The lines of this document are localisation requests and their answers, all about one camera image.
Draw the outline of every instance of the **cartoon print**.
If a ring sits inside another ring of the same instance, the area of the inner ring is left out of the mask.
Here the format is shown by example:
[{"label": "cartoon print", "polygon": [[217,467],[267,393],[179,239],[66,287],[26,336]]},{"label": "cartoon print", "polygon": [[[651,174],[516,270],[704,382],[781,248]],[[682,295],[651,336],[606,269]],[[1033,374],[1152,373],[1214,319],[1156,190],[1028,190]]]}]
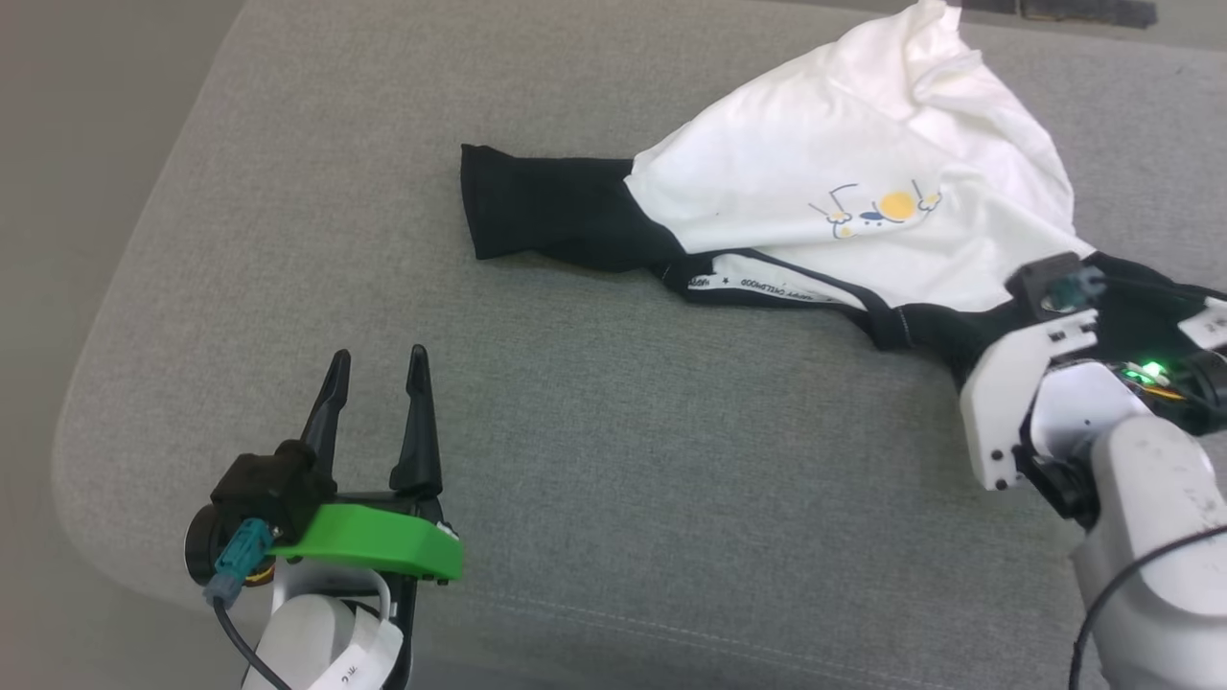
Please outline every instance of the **cartoon print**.
[{"label": "cartoon print", "polygon": [[852,223],[854,220],[853,215],[844,209],[843,204],[839,203],[839,198],[836,196],[837,192],[848,189],[849,187],[856,187],[856,184],[843,184],[827,193],[831,200],[836,203],[839,212],[828,214],[814,204],[809,205],[815,211],[827,216],[827,222],[831,223],[831,235],[836,239],[854,237],[858,226],[882,227],[882,223],[902,225],[904,221],[914,217],[917,211],[928,216],[937,207],[937,204],[941,204],[941,192],[925,195],[920,192],[920,185],[917,184],[917,180],[913,179],[912,189],[915,192],[915,195],[912,192],[892,192],[886,194],[877,201],[869,203],[871,210],[858,215],[861,221],[860,223]]},{"label": "cartoon print", "polygon": [[839,239],[840,237],[852,237],[854,235],[850,228],[843,228],[843,230],[839,228],[839,226],[852,222],[852,214],[844,210],[843,204],[839,203],[839,198],[836,196],[836,192],[839,192],[840,189],[848,189],[849,187],[856,187],[856,183],[844,184],[832,189],[831,192],[827,192],[827,194],[831,195],[831,200],[836,203],[836,207],[839,209],[838,214],[828,214],[822,209],[815,206],[814,204],[810,204],[811,209],[827,216],[827,222],[831,223],[831,235],[834,236],[836,239]]}]

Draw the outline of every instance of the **teal connector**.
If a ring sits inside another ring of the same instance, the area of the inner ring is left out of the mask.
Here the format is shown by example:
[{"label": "teal connector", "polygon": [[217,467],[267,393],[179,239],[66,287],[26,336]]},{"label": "teal connector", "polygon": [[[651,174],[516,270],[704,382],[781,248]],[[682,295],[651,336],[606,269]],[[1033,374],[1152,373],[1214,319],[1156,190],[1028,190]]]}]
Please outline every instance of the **teal connector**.
[{"label": "teal connector", "polygon": [[212,607],[213,599],[221,599],[226,610],[229,610],[243,591],[247,576],[269,555],[271,548],[272,532],[267,523],[256,518],[243,521],[213,564],[216,572],[205,586],[205,603]]},{"label": "teal connector", "polygon": [[1104,290],[1107,286],[1103,284],[1103,271],[1094,266],[1086,266],[1054,280],[1048,286],[1048,303],[1044,307],[1054,312],[1074,312],[1090,304],[1096,297],[1103,295]]}]

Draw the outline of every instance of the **couch cushion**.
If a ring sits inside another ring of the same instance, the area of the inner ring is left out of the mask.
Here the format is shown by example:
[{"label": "couch cushion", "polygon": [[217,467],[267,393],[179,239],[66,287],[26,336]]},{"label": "couch cushion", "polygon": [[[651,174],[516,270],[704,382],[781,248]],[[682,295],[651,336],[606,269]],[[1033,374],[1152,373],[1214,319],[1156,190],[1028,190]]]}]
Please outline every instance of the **couch cushion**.
[{"label": "couch cushion", "polygon": [[[833,313],[472,257],[461,142],[631,156],[869,17],[250,0],[69,394],[54,483],[75,544],[201,607],[182,539],[229,462],[296,435],[348,347],[336,478],[383,487],[422,343],[467,573],[423,589],[421,653],[593,688],[1058,685],[1077,530],[1033,491],[975,485],[942,367]],[[1227,287],[1223,55],[964,38],[1050,129],[1085,238]]]}]

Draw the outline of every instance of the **robotic arm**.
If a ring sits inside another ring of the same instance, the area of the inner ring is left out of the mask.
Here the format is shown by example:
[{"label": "robotic arm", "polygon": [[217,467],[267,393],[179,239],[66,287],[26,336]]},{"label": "robotic arm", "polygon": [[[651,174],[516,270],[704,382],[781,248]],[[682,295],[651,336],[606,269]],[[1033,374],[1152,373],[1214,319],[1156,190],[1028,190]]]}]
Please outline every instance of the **robotic arm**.
[{"label": "robotic arm", "polygon": [[[438,500],[426,349],[413,346],[410,359],[409,419],[388,492],[339,494],[333,480],[348,378],[350,354],[341,350],[301,438],[272,455],[239,455],[188,529],[188,572],[256,672],[243,690],[404,689],[417,583],[461,575],[464,549]],[[243,587],[270,582],[272,616],[254,651],[227,610]]]},{"label": "robotic arm", "polygon": [[1072,554],[1087,618],[1070,688],[1093,634],[1115,690],[1227,689],[1227,539],[1212,539],[1227,533],[1227,505],[1188,433],[1227,425],[1221,307],[1210,300],[1182,324],[1210,349],[1166,367],[1077,360],[1096,343],[1094,309],[1050,312],[989,347],[963,388],[984,487],[1027,479],[1087,530]]}]

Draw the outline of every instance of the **cable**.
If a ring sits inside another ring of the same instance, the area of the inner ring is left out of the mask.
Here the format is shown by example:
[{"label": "cable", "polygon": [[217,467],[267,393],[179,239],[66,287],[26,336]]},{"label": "cable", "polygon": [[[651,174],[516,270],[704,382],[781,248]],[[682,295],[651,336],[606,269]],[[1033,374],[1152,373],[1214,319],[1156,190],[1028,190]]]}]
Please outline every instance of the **cable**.
[{"label": "cable", "polygon": [[258,584],[267,584],[272,580],[274,567],[275,567],[274,564],[269,564],[269,567],[259,572],[253,572],[252,575],[247,576],[247,578],[243,580],[243,582],[253,587]]},{"label": "cable", "polygon": [[1174,386],[1172,387],[1172,390],[1184,397],[1185,400],[1193,400],[1194,403],[1198,404],[1198,406],[1202,409],[1202,411],[1205,411],[1211,416],[1221,416],[1225,414],[1223,410],[1220,410],[1217,405],[1211,404],[1210,400],[1206,400],[1205,398],[1193,393],[1191,390],[1187,390],[1184,388],[1177,388]]},{"label": "cable", "polygon": [[247,663],[252,664],[252,668],[259,672],[260,675],[269,681],[269,685],[272,685],[276,690],[293,690],[285,680],[281,680],[281,678],[274,673],[271,668],[269,668],[269,664],[264,663],[264,659],[255,656],[255,651],[248,646],[239,631],[234,629],[234,621],[229,619],[229,614],[226,613],[226,604],[222,603],[220,597],[213,598],[213,613],[217,614],[217,622],[222,624],[222,630],[226,631],[226,637],[229,637],[231,642],[234,643],[234,648],[238,649],[238,653],[243,654]]},{"label": "cable", "polygon": [[1153,387],[1153,386],[1142,386],[1142,390],[1150,393],[1151,395],[1157,395],[1160,398],[1166,398],[1168,400],[1185,400],[1187,399],[1184,395],[1180,395],[1179,393],[1175,393],[1173,390],[1168,390],[1167,388],[1157,388],[1157,387]]},{"label": "cable", "polygon": [[1079,688],[1079,676],[1082,673],[1082,656],[1086,653],[1086,643],[1091,640],[1091,629],[1094,626],[1094,621],[1099,619],[1099,614],[1103,613],[1103,608],[1108,605],[1108,598],[1112,597],[1117,589],[1120,589],[1130,577],[1137,573],[1137,571],[1146,567],[1147,564],[1157,561],[1172,551],[1199,541],[1212,539],[1220,534],[1227,534],[1227,524],[1221,524],[1214,529],[1207,529],[1206,532],[1199,532],[1196,534],[1177,539],[1175,541],[1160,546],[1158,549],[1155,549],[1153,551],[1129,564],[1108,582],[1108,586],[1103,588],[1103,592],[1099,592],[1099,595],[1094,598],[1094,603],[1091,604],[1091,608],[1086,610],[1086,618],[1082,619],[1082,627],[1077,631],[1077,640],[1074,641],[1074,656],[1070,658],[1070,690],[1077,690]]}]

